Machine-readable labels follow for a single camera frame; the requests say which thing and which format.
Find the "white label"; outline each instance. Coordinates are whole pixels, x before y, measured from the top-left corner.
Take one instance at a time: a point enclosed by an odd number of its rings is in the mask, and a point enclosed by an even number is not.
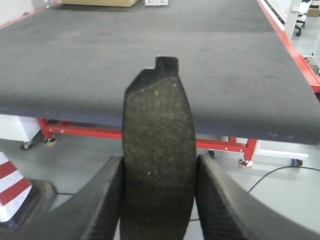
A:
[[[146,6],[167,6],[169,0],[145,0]]]

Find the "black cable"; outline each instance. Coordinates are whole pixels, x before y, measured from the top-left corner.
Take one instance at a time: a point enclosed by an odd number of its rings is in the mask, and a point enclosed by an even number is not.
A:
[[[57,192],[59,195],[75,195],[75,193],[68,193],[68,192]]]
[[[279,168],[276,168],[270,172],[268,172],[267,174],[265,174],[262,178],[259,179],[259,181],[257,181],[248,191],[248,193],[250,193],[266,176],[274,173],[275,171],[278,171],[280,169],[310,169],[310,170],[315,170],[315,171],[318,171],[320,172],[320,169],[317,169],[317,168],[313,168],[313,167],[307,167],[307,166],[282,166],[282,167],[279,167]]]

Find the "white wall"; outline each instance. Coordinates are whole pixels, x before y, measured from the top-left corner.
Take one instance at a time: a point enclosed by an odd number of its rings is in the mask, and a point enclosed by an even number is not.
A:
[[[25,12],[33,12],[32,0],[0,0],[0,25],[23,16]]]

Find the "conveyor table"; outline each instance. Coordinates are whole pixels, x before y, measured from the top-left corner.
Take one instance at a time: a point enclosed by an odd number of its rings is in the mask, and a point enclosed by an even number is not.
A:
[[[165,55],[196,133],[318,144],[320,105],[283,37],[256,0],[58,3],[0,30],[0,113],[119,128],[125,89]]]

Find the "white cabinet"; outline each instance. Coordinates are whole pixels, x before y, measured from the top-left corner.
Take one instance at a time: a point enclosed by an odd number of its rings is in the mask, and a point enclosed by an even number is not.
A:
[[[0,114],[0,139],[29,142],[39,130],[36,118]]]

